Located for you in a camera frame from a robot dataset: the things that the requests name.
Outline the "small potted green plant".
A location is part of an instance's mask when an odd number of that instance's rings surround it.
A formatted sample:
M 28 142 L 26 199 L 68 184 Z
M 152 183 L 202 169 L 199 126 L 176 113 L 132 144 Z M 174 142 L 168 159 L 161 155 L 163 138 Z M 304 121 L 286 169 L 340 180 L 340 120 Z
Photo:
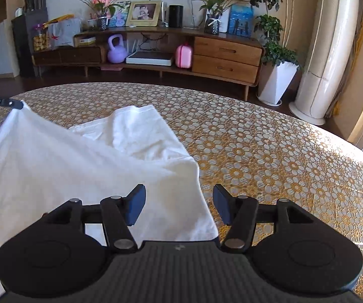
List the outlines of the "small potted green plant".
M 200 10 L 205 10 L 206 20 L 204 32 L 206 34 L 218 35 L 220 31 L 220 19 L 228 10 L 233 0 L 195 0 L 202 3 Z

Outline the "wooden TV cabinet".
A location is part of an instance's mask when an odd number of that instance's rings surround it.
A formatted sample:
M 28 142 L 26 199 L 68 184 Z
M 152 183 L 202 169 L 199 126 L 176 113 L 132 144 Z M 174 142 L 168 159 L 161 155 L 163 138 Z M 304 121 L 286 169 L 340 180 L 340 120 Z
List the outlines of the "wooden TV cabinet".
M 35 66 L 99 67 L 189 74 L 256 86 L 263 48 L 251 38 L 187 28 L 114 28 L 77 34 L 73 45 L 35 52 Z

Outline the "white t-shirt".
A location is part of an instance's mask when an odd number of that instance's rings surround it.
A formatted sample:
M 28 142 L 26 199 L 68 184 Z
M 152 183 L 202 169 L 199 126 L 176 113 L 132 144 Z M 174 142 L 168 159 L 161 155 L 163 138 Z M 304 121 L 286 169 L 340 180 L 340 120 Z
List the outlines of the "white t-shirt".
M 69 129 L 12 110 L 0 126 L 0 247 L 72 198 L 97 204 L 139 184 L 147 200 L 131 227 L 137 243 L 218 236 L 197 162 L 152 105 Z

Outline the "purple kettlebell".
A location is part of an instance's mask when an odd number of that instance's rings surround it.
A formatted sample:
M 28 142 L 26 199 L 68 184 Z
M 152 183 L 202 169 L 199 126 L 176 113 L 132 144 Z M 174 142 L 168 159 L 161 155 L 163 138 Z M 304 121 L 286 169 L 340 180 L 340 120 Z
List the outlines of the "purple kettlebell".
M 119 44 L 117 44 L 116 46 L 114 46 L 115 39 L 119 40 Z M 112 64 L 123 63 L 128 56 L 128 51 L 126 50 L 126 48 L 124 46 L 123 35 L 114 34 L 109 37 L 107 43 L 109 46 L 109 50 L 107 52 L 108 61 Z

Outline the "blue painting canvas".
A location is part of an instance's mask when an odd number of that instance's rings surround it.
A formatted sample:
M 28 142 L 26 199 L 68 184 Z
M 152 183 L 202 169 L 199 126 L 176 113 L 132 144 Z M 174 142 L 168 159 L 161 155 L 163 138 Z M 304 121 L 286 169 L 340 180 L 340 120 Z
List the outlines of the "blue painting canvas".
M 254 10 L 252 6 L 233 5 L 229 13 L 228 34 L 250 38 L 253 29 Z

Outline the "pink flower pot plant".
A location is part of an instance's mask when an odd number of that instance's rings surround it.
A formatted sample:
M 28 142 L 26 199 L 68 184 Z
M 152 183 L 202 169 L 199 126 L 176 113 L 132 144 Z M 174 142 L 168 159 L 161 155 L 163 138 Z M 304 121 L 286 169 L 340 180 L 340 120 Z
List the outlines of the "pink flower pot plant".
M 97 16 L 97 29 L 107 30 L 109 19 L 112 18 L 116 11 L 123 9 L 118 0 L 78 0 L 87 5 Z

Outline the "framed photo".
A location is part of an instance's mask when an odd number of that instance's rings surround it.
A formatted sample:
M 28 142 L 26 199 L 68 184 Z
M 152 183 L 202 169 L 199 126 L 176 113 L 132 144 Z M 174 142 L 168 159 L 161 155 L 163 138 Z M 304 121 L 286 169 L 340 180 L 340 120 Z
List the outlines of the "framed photo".
M 131 2 L 127 27 L 156 27 L 161 12 L 161 1 Z

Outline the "gold lace tablecloth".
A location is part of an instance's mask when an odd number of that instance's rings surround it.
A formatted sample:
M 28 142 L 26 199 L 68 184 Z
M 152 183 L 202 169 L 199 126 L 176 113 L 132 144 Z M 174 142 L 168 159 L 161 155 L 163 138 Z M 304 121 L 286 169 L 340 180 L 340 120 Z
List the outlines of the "gold lace tablecloth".
M 102 225 L 46 222 L 58 206 L 0 247 L 0 302 L 363 302 L 363 152 L 348 142 L 257 105 L 149 84 L 65 84 L 12 99 L 66 129 L 152 105 L 197 162 L 218 236 L 118 252 Z M 0 107 L 0 126 L 12 110 Z M 265 205 L 288 199 L 313 222 L 257 224 L 249 250 L 226 253 L 217 184 Z

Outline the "white flat box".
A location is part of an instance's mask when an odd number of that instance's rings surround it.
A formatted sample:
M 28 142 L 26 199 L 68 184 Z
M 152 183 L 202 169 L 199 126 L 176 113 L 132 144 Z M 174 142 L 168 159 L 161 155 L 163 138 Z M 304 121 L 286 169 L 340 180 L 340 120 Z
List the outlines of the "white flat box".
M 172 66 L 173 54 L 159 51 L 136 51 L 125 60 L 127 64 Z

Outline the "jar of gold chocolates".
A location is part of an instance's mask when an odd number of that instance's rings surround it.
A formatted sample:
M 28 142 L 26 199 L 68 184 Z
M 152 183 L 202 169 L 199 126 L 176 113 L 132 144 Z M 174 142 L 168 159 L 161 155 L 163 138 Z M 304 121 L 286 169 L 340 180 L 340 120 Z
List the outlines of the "jar of gold chocolates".
M 37 24 L 33 27 L 33 49 L 34 52 L 44 51 L 49 48 L 49 33 L 46 26 Z

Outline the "pink small case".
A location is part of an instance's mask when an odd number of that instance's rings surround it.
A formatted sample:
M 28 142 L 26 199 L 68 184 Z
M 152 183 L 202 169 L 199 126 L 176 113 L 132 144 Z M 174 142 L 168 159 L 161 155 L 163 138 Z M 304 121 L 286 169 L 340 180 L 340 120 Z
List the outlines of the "pink small case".
M 179 45 L 175 51 L 175 64 L 178 68 L 191 68 L 192 66 L 192 47 L 185 43 Z

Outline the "white shopping bag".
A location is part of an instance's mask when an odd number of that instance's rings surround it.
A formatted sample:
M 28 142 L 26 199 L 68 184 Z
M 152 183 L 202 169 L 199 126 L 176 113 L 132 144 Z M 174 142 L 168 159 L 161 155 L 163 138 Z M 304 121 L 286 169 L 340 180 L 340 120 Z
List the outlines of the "white shopping bag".
M 74 47 L 74 36 L 81 32 L 81 19 L 75 18 L 72 15 L 70 18 L 56 18 L 44 24 L 49 35 L 49 43 L 51 49 L 56 49 L 61 46 Z

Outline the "white planter with tree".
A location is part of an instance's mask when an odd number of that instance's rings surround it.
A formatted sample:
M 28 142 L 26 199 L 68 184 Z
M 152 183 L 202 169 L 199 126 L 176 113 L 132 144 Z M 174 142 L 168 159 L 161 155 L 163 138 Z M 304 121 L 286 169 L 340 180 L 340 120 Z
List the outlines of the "white planter with tree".
M 297 53 L 287 47 L 294 21 L 296 0 L 249 0 L 266 13 L 256 17 L 254 31 L 260 32 L 263 45 L 261 63 L 265 66 L 259 78 L 257 98 L 271 107 L 282 103 L 282 96 L 295 77 L 300 64 Z

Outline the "white tower air conditioner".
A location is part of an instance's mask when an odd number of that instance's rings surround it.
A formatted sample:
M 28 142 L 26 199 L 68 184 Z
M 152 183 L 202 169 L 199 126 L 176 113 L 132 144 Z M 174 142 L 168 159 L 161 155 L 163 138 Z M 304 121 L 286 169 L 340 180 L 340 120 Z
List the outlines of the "white tower air conditioner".
M 325 123 L 348 63 L 358 19 L 359 0 L 318 0 L 302 79 L 289 109 L 314 125 Z

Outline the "black cylinder speaker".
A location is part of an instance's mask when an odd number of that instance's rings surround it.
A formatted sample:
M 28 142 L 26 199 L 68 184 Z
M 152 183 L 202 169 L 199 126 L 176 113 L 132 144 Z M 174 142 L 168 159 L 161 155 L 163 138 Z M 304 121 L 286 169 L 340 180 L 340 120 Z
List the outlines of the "black cylinder speaker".
M 182 28 L 183 27 L 183 6 L 169 5 L 168 7 L 168 27 Z

